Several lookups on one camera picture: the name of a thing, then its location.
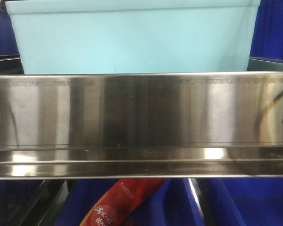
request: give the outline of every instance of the metal shelf frame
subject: metal shelf frame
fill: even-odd
[[[0,75],[0,179],[283,177],[280,71]]]

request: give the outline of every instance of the blue plastic bin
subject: blue plastic bin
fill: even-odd
[[[25,74],[245,71],[260,0],[8,1]]]
[[[251,56],[283,59],[283,0],[262,0]]]
[[[55,226],[78,226],[114,179],[78,180]],[[188,179],[169,179],[130,215],[137,226],[203,226]]]
[[[283,178],[202,181],[218,226],[283,226]]]
[[[18,54],[10,18],[0,7],[0,55]]]

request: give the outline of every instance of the light blue plastic tub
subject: light blue plastic tub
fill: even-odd
[[[6,3],[26,74],[244,71],[260,0]]]

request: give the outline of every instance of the shelf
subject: shelf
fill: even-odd
[[[283,63],[249,70],[0,75],[0,179],[283,176]]]

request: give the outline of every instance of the red snack bag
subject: red snack bag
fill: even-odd
[[[119,226],[126,217],[166,181],[121,179],[92,207],[80,226]]]

